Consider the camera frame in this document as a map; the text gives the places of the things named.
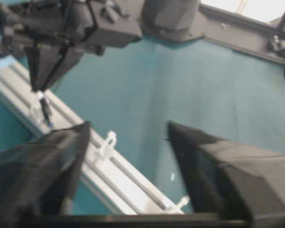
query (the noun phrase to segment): white clip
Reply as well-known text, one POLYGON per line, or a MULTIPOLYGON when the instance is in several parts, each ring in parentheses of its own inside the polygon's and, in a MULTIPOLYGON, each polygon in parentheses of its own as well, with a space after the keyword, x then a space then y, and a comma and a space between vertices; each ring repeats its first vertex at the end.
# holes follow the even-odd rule
POLYGON ((117 138, 115 132, 109 132, 108 137, 105 139, 104 143, 96 153, 103 159, 110 159, 113 156, 113 149, 116 146, 117 138))
POLYGON ((175 214, 177 213, 177 210, 181 210, 184 206, 188 205, 188 203, 190 202, 190 197, 189 196, 184 196, 183 198, 181 198, 181 200, 179 201, 178 204, 176 204, 175 207, 169 206, 167 207, 163 213, 165 214, 175 214))

